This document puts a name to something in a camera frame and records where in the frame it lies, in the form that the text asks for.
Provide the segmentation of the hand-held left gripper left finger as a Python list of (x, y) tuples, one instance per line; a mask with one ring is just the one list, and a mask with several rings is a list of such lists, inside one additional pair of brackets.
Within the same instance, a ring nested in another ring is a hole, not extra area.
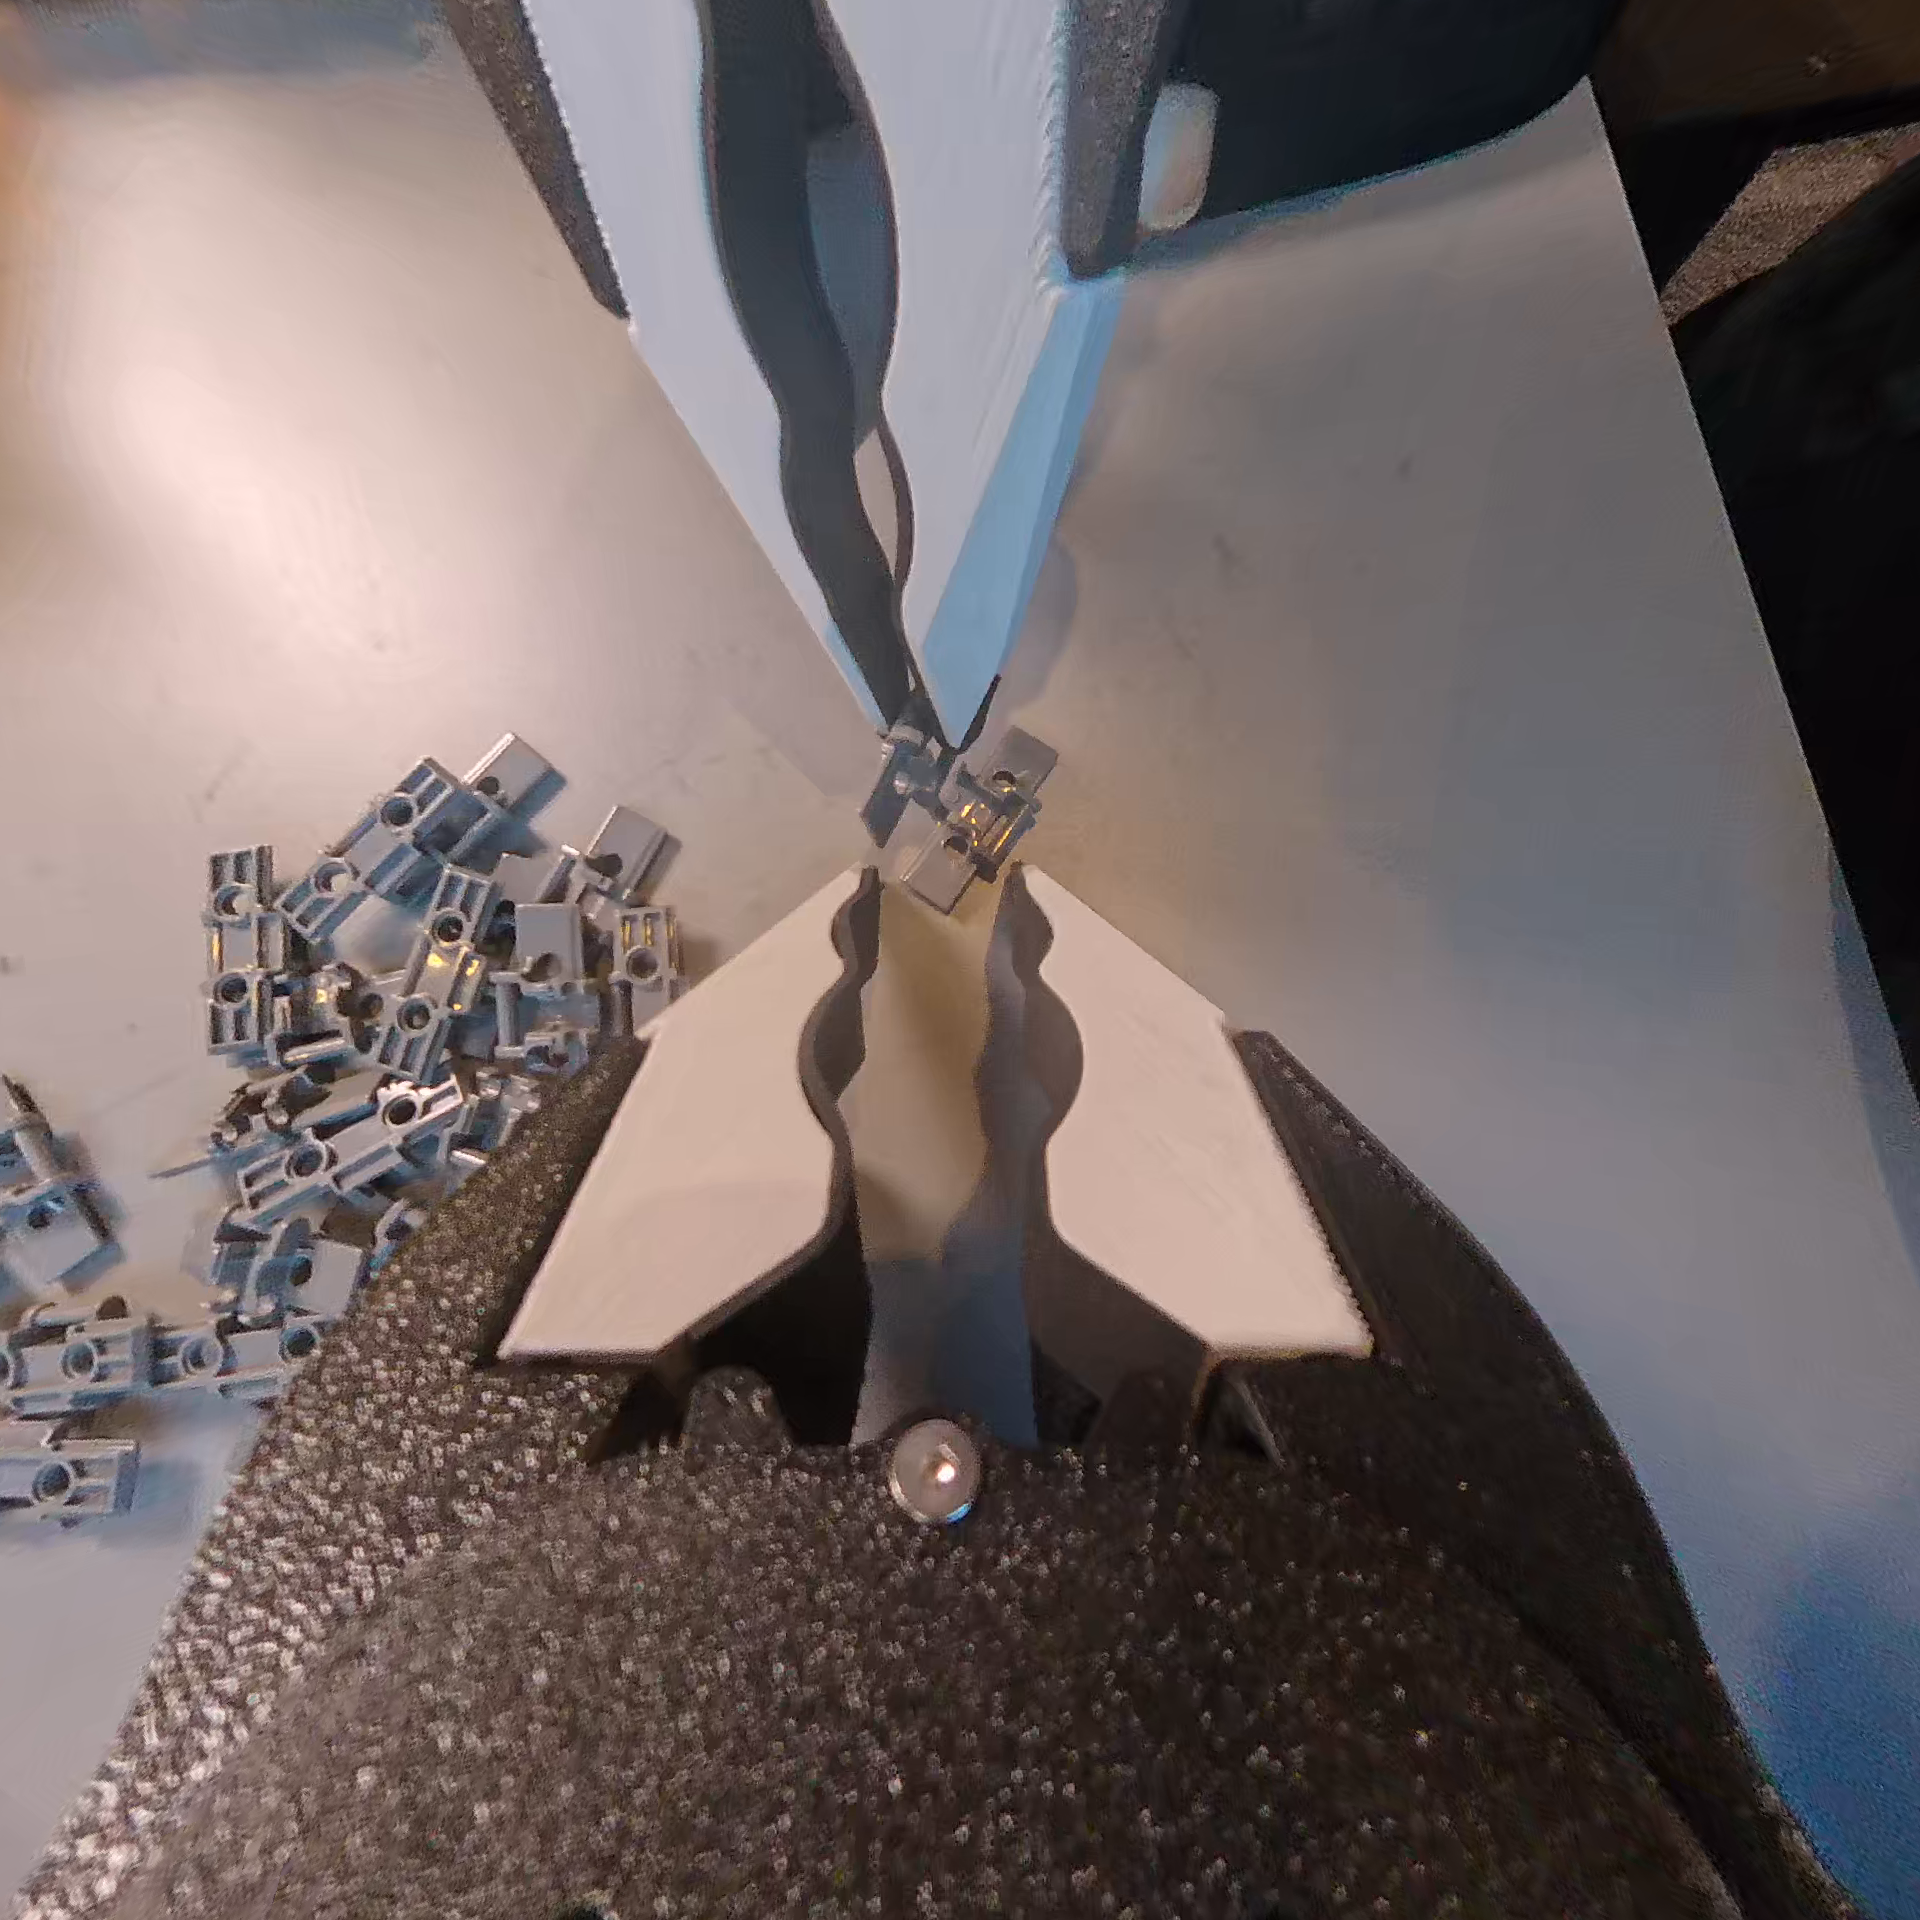
[(847, 868), (648, 1023), (502, 1359), (659, 1357), (829, 1244), (879, 907), (879, 871)]

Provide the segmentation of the pile of grey track links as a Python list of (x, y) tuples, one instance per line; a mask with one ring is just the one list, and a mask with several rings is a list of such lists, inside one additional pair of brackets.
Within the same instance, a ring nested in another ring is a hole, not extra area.
[(423, 756), (300, 871), (266, 841), (204, 861), (204, 1052), (232, 1076), (159, 1180), (207, 1174), (204, 1291), (166, 1315), (68, 1293), (112, 1251), (83, 1158), (4, 1078), (2, 1518), (78, 1528), (134, 1503), (132, 1402), (276, 1402), (431, 1212), (549, 1087), (680, 993), (674, 911), (650, 898), (668, 827), (610, 808), (540, 843), (558, 767), (508, 732), (456, 774)]

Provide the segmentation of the grey desk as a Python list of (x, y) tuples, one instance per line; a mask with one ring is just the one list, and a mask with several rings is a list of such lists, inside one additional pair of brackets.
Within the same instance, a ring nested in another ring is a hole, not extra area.
[[(4, 6), (4, 1072), (197, 1302), (204, 858), (505, 732), (699, 965), (876, 741), (456, 45)], [(1037, 866), (1276, 1033), (1589, 1382), (1835, 1869), (1916, 1909), (1916, 1114), (1581, 91), (1128, 292), (1006, 702)]]

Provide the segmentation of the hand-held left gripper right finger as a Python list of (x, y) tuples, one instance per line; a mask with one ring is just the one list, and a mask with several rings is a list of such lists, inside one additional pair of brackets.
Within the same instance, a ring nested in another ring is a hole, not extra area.
[(994, 944), (1041, 1101), (1022, 1300), (1046, 1359), (1371, 1355), (1224, 1009), (1027, 861), (1003, 880)]

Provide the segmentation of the person's right forearm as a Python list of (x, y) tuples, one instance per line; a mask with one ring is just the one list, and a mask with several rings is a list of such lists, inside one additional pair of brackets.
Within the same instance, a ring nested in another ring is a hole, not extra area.
[(1554, 108), (1618, 1), (1195, 1), (1172, 61), (1211, 91), (1202, 220), (1390, 177)]

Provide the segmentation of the grey plastic track link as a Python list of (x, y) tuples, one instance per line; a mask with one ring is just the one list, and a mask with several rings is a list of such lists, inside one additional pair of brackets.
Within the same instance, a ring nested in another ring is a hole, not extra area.
[(945, 822), (947, 781), (958, 761), (959, 750), (937, 729), (908, 719), (887, 727), (879, 744), (876, 781), (860, 808), (871, 845), (884, 850), (912, 810), (934, 823)]
[(1002, 732), (979, 766), (947, 754), (937, 784), (913, 794), (932, 833), (902, 873), (905, 891), (950, 914), (976, 881), (996, 880), (1033, 827), (1055, 763), (1055, 747), (1022, 726)]

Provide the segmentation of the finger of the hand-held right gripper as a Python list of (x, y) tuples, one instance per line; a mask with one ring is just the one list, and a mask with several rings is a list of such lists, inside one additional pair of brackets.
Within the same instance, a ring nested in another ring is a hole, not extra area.
[(902, 625), (950, 744), (1025, 621), (1117, 322), (1062, 245), (1071, 3), (829, 1), (884, 161)]
[(922, 715), (855, 453), (877, 428), (809, 159), (869, 131), (824, 3), (528, 3), (629, 337), (780, 584), (887, 729)]

